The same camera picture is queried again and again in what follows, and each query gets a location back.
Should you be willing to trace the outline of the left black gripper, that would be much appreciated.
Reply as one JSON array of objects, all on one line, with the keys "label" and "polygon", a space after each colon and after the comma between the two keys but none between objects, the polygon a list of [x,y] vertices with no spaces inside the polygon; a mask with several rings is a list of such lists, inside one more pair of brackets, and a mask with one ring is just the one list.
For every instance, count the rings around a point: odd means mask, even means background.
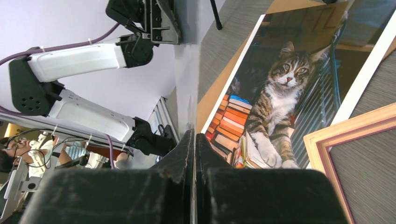
[{"label": "left black gripper", "polygon": [[181,43],[173,0],[109,0],[106,14],[155,44]]}]

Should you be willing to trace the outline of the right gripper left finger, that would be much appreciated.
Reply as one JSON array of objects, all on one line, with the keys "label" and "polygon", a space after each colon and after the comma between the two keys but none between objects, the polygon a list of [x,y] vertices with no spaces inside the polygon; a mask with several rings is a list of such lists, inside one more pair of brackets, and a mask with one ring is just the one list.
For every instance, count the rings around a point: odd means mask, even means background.
[{"label": "right gripper left finger", "polygon": [[149,169],[65,169],[45,178],[22,224],[192,224],[194,130]]}]

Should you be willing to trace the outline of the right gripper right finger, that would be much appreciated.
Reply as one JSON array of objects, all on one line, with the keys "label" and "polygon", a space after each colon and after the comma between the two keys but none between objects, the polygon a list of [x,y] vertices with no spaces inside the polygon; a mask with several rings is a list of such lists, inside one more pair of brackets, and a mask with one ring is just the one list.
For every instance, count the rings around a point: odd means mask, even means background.
[{"label": "right gripper right finger", "polygon": [[196,136],[200,224],[346,224],[335,190],[310,169],[233,168]]}]

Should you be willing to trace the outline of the pink wooden picture frame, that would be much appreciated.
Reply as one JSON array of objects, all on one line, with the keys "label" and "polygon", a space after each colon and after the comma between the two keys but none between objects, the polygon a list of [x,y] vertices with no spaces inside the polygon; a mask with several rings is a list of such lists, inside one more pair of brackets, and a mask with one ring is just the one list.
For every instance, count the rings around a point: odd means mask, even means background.
[{"label": "pink wooden picture frame", "polygon": [[304,136],[314,170],[336,191],[350,224],[396,221],[396,105]]}]

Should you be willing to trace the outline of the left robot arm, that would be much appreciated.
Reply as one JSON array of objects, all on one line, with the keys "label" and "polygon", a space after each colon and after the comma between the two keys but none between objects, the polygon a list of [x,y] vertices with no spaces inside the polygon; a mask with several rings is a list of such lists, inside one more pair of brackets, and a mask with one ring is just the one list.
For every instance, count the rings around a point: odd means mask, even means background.
[{"label": "left robot arm", "polygon": [[135,116],[170,73],[155,66],[155,49],[181,34],[172,0],[111,0],[106,14],[128,33],[56,47],[32,47],[8,62],[12,103],[19,115],[70,121],[144,154],[165,156],[172,134],[155,134]]}]

